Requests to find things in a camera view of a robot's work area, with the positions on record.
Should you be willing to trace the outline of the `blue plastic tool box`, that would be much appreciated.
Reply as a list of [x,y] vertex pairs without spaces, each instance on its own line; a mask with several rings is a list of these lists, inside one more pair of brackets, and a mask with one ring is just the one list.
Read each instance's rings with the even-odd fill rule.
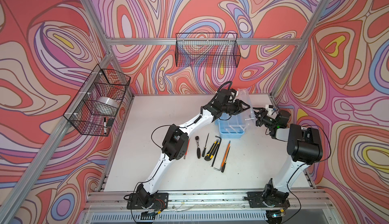
[[250,108],[238,115],[229,116],[223,114],[215,124],[218,126],[219,135],[222,139],[240,139],[249,127],[255,125],[255,115],[252,109],[249,92],[247,89],[238,89],[236,99],[247,103]]

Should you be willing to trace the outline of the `small black screwdriver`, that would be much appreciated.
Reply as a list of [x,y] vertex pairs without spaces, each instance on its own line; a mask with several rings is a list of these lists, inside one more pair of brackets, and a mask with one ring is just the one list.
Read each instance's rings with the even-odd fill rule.
[[209,138],[209,133],[207,134],[205,146],[204,146],[203,151],[202,151],[202,157],[205,157],[205,153],[206,153],[206,149],[207,149],[207,143],[208,143],[208,138]]

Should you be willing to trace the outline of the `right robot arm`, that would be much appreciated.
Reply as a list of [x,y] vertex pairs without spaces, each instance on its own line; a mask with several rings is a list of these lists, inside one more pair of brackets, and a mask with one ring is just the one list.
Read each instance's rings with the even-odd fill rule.
[[323,160],[323,147],[317,128],[288,125],[291,114],[280,110],[273,118],[268,108],[254,108],[256,126],[268,129],[274,140],[287,143],[288,158],[279,173],[269,180],[261,194],[262,204],[267,207],[283,205],[290,194],[290,187],[309,166]]

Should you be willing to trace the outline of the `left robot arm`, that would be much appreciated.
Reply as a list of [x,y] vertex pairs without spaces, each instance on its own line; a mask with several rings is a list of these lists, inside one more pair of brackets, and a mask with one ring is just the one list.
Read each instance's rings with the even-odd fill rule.
[[161,155],[147,180],[139,182],[134,189],[130,200],[140,201],[144,208],[151,207],[156,201],[156,192],[159,189],[163,175],[170,165],[181,159],[187,151],[190,137],[223,114],[230,116],[238,115],[250,106],[240,99],[236,99],[237,91],[231,86],[232,81],[223,83],[214,97],[204,106],[200,107],[200,113],[189,121],[175,125],[171,124],[162,141]]

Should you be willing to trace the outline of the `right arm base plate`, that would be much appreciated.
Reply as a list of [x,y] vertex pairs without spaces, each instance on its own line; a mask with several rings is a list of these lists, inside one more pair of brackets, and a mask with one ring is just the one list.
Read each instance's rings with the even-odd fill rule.
[[263,194],[263,192],[247,192],[244,200],[249,202],[251,208],[289,208],[289,193],[276,192]]

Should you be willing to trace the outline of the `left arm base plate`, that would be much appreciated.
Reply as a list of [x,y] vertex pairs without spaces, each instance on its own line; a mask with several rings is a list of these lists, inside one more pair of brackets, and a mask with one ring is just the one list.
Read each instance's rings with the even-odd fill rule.
[[169,194],[157,192],[150,196],[149,195],[141,196],[140,194],[137,193],[131,193],[125,195],[124,200],[127,201],[127,209],[164,210],[168,207]]

